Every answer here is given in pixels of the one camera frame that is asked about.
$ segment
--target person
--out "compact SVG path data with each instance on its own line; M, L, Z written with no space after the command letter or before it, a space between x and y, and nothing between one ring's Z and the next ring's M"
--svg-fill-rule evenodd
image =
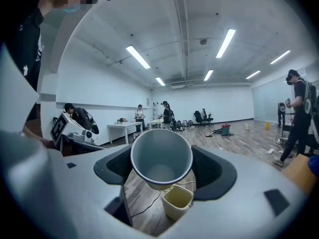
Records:
M10 12L10 20L4 26L4 42L17 68L37 91L42 55L40 25L43 23L43 17L56 8L68 10L73 4L94 3L96 0L15 1L17 11L7 10ZM31 110L27 122L34 119L37 119L35 106ZM23 127L23 133L28 137L38 139L47 148L54 148L52 140L37 136L26 125Z
M281 128L281 119L283 118L283 127L285 126L286 107L284 103L278 103L278 128Z
M281 167L283 167L285 159L289 156L297 141L297 155L304 155L308 130L311 122L311 115L306 114L305 106L303 104L306 93L306 85L304 79L300 77L297 71L290 70L288 72L286 80L288 85L294 85L296 99L293 102L286 103L287 108L295 108L295 116L292 122L291 131L288 136L287 147L280 158L275 157L274 159L274 163Z
M164 106L163 119L164 119L164 129L170 129L170 106L167 101L163 101L162 105Z
M82 108L74 107L71 103L64 105L65 112L71 115L71 118L80 124L86 130L92 130L92 123L86 116Z
M142 128L143 128L143 131L144 131L144 130L146 130L145 122L144 122L144 118L146 116L143 114L142 107L143 107L142 105L139 105L138 109L135 111L135 121L136 122L142 122ZM141 132L141 125L137 125L136 126L136 132Z

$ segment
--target gray cup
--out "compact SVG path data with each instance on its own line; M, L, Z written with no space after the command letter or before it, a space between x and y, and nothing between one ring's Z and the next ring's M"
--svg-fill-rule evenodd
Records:
M165 190L189 173L193 155L184 137L173 131L152 129L133 143L131 162L151 188Z

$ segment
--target sneaker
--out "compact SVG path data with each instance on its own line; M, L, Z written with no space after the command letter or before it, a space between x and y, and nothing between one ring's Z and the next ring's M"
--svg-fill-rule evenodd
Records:
M273 163L279 165L280 167L284 166L284 163L280 160L279 157L275 157Z

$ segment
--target black cable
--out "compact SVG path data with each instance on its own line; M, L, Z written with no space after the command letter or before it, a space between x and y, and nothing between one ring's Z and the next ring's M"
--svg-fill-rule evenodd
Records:
M154 203L159 197L160 197L160 193L159 193L158 197L156 197L156 198L154 199L154 201L152 202L152 204L151 204L150 206L148 206L144 211L142 211L142 212L140 212L140 213L137 213L137 214L134 214L133 216L131 216L131 218L133 218L133 217L135 217L135 216L137 216L137 215L139 215L139 214L144 213L148 208L150 208L150 207L153 205L153 203Z

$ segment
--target white table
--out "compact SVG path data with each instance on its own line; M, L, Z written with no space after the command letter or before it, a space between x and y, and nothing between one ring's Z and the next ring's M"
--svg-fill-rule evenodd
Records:
M124 129L124 133L125 133L125 143L126 143L126 144L129 144L129 139L128 139L128 127L130 127L130 126L137 126L137 125L141 125L141 133L143 133L142 122L127 122L127 123L123 123L123 124L111 124L111 125L108 125L108 132L109 132L110 143L112 143L112 138L111 138L111 133L110 133L110 128L111 128L111 127L116 127L116 128L122 128L122 129Z
M160 124L160 128L163 129L163 123L164 120L163 119L155 119L149 122L150 123L150 130L153 129L152 125L153 124Z

